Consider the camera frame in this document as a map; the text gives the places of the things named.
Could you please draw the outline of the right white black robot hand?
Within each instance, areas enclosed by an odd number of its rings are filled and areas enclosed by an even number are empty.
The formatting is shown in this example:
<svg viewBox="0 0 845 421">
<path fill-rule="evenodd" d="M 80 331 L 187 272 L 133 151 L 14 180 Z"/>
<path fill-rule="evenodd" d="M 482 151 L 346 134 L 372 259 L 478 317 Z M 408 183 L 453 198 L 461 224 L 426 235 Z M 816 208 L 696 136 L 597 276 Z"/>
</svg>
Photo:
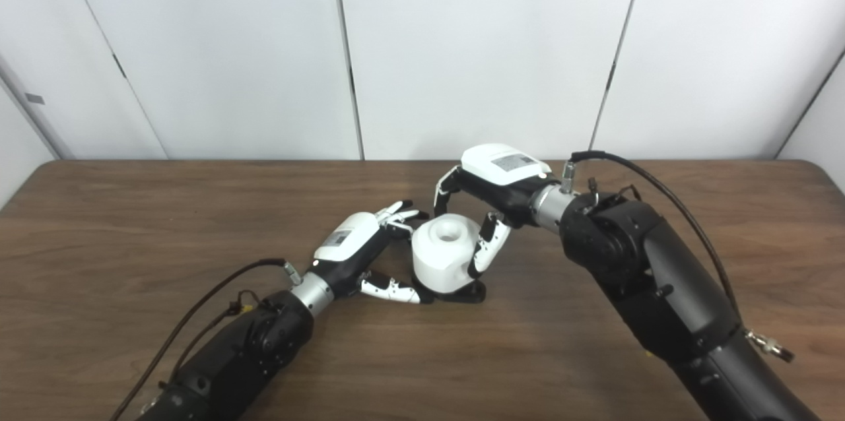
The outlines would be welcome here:
<svg viewBox="0 0 845 421">
<path fill-rule="evenodd" d="M 477 145 L 440 178 L 434 192 L 435 216 L 446 214 L 454 193 L 467 193 L 489 205 L 467 268 L 477 279 L 485 273 L 512 230 L 539 228 L 535 201 L 560 181 L 550 166 L 516 148 L 498 143 Z"/>
</svg>

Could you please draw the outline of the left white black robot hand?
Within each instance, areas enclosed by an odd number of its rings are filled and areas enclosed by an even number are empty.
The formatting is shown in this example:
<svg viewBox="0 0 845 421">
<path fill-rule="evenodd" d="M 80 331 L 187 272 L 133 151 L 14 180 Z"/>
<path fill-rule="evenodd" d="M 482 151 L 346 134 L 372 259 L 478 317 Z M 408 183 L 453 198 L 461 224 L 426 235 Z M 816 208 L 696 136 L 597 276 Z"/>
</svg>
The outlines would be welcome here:
<svg viewBox="0 0 845 421">
<path fill-rule="evenodd" d="M 413 284 L 371 269 L 393 241 L 410 243 L 415 231 L 410 220 L 428 217 L 425 211 L 414 209 L 412 201 L 351 214 L 317 247 L 300 286 L 313 286 L 329 302 L 364 294 L 399 303 L 434 303 L 434 297 Z"/>
</svg>

